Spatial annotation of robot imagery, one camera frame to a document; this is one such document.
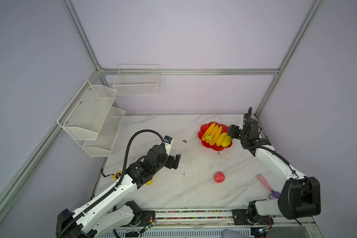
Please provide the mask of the green yellow fake mango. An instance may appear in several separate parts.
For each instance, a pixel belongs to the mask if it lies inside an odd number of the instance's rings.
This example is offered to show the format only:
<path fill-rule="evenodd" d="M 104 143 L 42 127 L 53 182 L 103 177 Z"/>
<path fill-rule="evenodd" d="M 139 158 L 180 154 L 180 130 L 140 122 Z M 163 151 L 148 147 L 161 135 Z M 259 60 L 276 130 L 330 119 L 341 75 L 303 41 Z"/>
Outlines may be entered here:
<path fill-rule="evenodd" d="M 223 138 L 222 142 L 221 142 L 221 146 L 223 148 L 227 148 L 230 146 L 232 142 L 232 138 L 230 136 L 228 136 L 227 134 L 225 134 L 225 137 Z"/>

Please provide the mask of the yellow fake banana bunch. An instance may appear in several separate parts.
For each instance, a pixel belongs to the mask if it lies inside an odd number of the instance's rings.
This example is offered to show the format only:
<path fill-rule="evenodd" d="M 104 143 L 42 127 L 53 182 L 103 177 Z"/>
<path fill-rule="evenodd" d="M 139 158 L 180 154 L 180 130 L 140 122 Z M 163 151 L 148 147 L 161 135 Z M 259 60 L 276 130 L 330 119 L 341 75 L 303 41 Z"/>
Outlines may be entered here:
<path fill-rule="evenodd" d="M 203 125 L 199 132 L 199 138 L 209 146 L 216 146 L 218 137 L 224 132 L 225 127 L 218 123 Z"/>

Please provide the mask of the red fake apple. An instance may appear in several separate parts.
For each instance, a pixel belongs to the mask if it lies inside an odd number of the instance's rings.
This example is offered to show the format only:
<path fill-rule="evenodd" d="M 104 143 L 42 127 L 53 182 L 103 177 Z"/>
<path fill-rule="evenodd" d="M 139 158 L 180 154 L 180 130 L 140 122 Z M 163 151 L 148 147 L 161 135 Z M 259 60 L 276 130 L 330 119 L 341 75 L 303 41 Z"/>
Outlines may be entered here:
<path fill-rule="evenodd" d="M 214 181 L 216 183 L 223 183 L 225 181 L 225 175 L 222 172 L 217 172 L 214 175 Z"/>

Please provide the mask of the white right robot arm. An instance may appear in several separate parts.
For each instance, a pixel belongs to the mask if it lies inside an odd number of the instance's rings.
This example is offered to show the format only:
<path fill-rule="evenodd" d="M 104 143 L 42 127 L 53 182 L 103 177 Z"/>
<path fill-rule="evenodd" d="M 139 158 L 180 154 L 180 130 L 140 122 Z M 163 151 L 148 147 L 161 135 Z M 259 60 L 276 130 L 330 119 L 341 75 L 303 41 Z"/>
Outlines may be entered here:
<path fill-rule="evenodd" d="M 228 136 L 239 140 L 242 148 L 262 161 L 282 185 L 278 198 L 249 203 L 247 216 L 252 224 L 261 217 L 283 216 L 297 220 L 321 213 L 320 182 L 295 169 L 267 139 L 261 138 L 257 120 L 246 116 L 241 126 L 228 127 Z"/>

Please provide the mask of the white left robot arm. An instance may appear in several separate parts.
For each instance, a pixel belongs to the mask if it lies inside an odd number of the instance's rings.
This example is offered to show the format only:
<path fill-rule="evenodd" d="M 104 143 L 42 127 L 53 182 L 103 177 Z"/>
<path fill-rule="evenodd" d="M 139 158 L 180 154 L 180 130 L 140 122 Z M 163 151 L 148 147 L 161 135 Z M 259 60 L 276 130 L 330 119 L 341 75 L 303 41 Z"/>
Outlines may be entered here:
<path fill-rule="evenodd" d="M 154 145 L 146 155 L 136 162 L 127 164 L 133 140 L 146 130 L 136 132 L 129 140 L 122 174 L 111 186 L 91 201 L 70 211 L 65 209 L 57 217 L 58 238 L 100 238 L 111 230 L 124 225 L 137 225 L 142 210 L 134 201 L 126 202 L 120 209 L 110 212 L 129 194 L 150 182 L 162 168 L 177 169 L 181 155 L 172 156 L 173 138 L 160 137 L 161 143 Z"/>

